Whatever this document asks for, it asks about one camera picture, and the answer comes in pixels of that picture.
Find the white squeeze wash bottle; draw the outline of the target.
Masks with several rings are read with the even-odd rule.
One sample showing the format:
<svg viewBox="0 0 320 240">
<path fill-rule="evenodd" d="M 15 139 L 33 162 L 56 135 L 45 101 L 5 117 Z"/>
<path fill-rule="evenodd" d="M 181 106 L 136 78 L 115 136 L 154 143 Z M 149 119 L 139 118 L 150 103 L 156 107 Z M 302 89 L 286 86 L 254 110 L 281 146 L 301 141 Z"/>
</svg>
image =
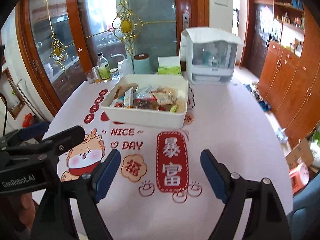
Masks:
<svg viewBox="0 0 320 240">
<path fill-rule="evenodd" d="M 123 54 L 112 55 L 111 58 L 122 57 L 122 60 L 117 63 L 118 71 L 121 76 L 134 74 L 132 61 L 127 59 Z"/>
</svg>

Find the cardboard box on floor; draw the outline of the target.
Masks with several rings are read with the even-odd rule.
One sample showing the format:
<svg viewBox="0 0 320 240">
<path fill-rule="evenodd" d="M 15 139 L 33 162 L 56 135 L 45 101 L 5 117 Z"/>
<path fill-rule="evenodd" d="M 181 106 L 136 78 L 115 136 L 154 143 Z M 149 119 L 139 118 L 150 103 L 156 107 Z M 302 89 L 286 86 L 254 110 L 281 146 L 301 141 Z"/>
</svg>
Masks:
<svg viewBox="0 0 320 240">
<path fill-rule="evenodd" d="M 312 167 L 319 171 L 319 145 L 318 140 L 308 141 L 304 138 L 285 157 L 289 169 L 296 168 L 300 163 L 305 163 L 307 167 Z"/>
</svg>

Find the white plastic storage bin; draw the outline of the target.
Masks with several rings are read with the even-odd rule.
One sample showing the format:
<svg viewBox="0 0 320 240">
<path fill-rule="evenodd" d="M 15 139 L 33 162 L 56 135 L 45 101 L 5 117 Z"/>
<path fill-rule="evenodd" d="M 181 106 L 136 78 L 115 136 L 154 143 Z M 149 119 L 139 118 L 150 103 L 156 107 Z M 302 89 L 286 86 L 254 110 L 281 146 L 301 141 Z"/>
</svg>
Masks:
<svg viewBox="0 0 320 240">
<path fill-rule="evenodd" d="M 101 106 L 115 122 L 180 129 L 187 112 L 188 88 L 188 81 L 179 75 L 125 75 Z"/>
</svg>

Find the mint green cylindrical canister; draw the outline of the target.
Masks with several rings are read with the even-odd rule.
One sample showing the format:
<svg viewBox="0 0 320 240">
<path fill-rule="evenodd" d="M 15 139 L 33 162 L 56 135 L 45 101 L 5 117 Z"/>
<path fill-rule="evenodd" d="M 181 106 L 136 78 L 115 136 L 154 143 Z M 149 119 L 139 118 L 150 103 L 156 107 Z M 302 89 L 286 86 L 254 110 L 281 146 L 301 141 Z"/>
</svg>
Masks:
<svg viewBox="0 0 320 240">
<path fill-rule="evenodd" d="M 134 56 L 133 60 L 135 74 L 151 74 L 150 58 L 147 53 L 141 53 Z"/>
</svg>

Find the orange wooden cabinet wall unit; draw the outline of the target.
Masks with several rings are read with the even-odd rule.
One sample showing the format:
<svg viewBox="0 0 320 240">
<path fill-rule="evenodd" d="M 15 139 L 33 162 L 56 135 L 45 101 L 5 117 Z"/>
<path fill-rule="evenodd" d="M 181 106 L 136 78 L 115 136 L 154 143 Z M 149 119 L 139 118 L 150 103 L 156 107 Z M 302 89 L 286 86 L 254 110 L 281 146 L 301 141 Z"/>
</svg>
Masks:
<svg viewBox="0 0 320 240">
<path fill-rule="evenodd" d="M 258 91 L 291 147 L 319 123 L 319 25 L 302 0 L 273 0 L 280 40 L 268 45 Z"/>
</svg>

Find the clear bottle green label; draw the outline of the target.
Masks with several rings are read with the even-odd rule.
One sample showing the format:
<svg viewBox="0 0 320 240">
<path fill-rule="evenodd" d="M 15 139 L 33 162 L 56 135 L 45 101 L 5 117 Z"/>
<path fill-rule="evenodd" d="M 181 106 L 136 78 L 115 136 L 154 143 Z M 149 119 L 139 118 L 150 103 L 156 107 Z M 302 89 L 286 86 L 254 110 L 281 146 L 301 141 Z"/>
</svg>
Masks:
<svg viewBox="0 0 320 240">
<path fill-rule="evenodd" d="M 99 74 L 104 82 L 108 82 L 112 79 L 110 73 L 110 66 L 107 58 L 105 58 L 102 52 L 98 53 L 97 66 Z"/>
</svg>

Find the pink plastic stool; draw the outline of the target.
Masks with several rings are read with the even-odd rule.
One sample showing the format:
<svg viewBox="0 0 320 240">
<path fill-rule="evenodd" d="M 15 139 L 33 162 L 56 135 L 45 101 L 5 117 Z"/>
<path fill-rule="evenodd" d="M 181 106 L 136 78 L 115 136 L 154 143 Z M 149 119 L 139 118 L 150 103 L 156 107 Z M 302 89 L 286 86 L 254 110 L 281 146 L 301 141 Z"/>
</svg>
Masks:
<svg viewBox="0 0 320 240">
<path fill-rule="evenodd" d="M 296 168 L 291 169 L 289 175 L 293 194 L 302 190 L 308 184 L 310 179 L 309 170 L 306 163 L 300 163 Z"/>
</svg>

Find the dark wooden entrance door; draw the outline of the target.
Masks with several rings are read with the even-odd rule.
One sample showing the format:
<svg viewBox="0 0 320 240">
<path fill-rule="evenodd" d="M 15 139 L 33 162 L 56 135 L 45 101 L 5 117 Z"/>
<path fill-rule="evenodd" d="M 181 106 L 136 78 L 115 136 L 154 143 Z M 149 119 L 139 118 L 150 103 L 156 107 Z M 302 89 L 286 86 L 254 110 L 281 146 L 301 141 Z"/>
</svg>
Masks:
<svg viewBox="0 0 320 240">
<path fill-rule="evenodd" d="M 273 0 L 247 0 L 245 48 L 240 66 L 260 77 L 267 54 L 267 37 L 272 28 Z"/>
</svg>

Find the white dish cabinet with cover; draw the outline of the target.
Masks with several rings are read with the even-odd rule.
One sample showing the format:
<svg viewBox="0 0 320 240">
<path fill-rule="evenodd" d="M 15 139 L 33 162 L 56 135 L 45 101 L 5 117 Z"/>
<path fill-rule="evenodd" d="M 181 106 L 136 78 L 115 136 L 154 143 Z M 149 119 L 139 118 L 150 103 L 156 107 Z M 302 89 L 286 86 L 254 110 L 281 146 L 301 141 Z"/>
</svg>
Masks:
<svg viewBox="0 0 320 240">
<path fill-rule="evenodd" d="M 194 27 L 181 32 L 180 59 L 195 85 L 226 85 L 234 73 L 236 53 L 243 40 L 219 28 Z"/>
</svg>

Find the clear bag brown nut brittle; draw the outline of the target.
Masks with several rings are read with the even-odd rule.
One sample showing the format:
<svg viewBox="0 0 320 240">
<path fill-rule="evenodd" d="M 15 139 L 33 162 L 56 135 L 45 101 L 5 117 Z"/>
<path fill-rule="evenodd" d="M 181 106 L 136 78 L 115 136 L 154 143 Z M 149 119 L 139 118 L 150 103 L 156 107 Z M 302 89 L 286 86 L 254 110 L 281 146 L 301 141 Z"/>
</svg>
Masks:
<svg viewBox="0 0 320 240">
<path fill-rule="evenodd" d="M 137 109 L 158 110 L 159 105 L 156 99 L 136 99 L 133 101 L 133 107 Z"/>
</svg>

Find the small glass jar orange base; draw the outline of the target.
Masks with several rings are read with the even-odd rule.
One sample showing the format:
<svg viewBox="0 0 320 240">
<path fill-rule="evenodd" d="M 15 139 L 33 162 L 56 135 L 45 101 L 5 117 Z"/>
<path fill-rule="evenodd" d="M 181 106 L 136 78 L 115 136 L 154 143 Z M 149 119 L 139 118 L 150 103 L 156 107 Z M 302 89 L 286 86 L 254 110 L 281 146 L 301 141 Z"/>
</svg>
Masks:
<svg viewBox="0 0 320 240">
<path fill-rule="evenodd" d="M 103 81 L 100 76 L 98 66 L 94 66 L 92 68 L 92 74 L 93 74 L 95 83 L 101 83 Z"/>
</svg>

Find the green tissue box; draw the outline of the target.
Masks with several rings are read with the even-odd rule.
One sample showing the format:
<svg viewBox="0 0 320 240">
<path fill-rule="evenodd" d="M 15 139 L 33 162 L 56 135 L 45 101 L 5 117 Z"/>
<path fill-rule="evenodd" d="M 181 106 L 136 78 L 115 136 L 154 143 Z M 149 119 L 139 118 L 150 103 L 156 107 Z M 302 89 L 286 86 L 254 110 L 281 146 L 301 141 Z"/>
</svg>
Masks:
<svg viewBox="0 0 320 240">
<path fill-rule="evenodd" d="M 159 57 L 157 72 L 162 75 L 182 75 L 180 57 Z"/>
</svg>

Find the pink printed tablecloth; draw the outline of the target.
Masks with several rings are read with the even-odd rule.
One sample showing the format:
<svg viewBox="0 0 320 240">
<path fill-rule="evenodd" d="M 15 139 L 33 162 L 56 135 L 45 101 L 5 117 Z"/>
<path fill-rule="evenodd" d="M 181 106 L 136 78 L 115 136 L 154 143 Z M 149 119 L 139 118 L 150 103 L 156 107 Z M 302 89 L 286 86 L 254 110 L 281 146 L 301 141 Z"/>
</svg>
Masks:
<svg viewBox="0 0 320 240">
<path fill-rule="evenodd" d="M 191 111 L 180 133 L 188 154 L 188 185 L 174 194 L 159 189 L 157 159 L 160 128 L 115 124 L 97 98 L 113 83 L 84 82 L 52 120 L 50 137 L 75 125 L 103 137 L 106 153 L 113 147 L 121 157 L 138 154 L 147 171 L 135 181 L 120 167 L 105 199 L 98 204 L 114 239 L 208 239 L 223 210 L 200 164 L 208 149 L 231 171 L 248 180 L 270 178 L 285 213 L 293 208 L 289 168 L 265 113 L 248 90 L 233 80 L 226 86 L 194 85 Z"/>
</svg>

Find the clear bag yellow puffed snack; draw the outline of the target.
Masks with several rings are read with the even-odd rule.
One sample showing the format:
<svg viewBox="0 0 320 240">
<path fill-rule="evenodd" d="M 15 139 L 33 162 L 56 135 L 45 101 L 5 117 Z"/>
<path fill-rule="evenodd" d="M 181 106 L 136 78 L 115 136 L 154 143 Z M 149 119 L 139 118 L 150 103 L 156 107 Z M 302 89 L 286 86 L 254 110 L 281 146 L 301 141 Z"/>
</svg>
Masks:
<svg viewBox="0 0 320 240">
<path fill-rule="evenodd" d="M 164 87 L 163 93 L 167 94 L 172 100 L 176 100 L 177 98 L 177 90 L 174 87 Z"/>
</svg>

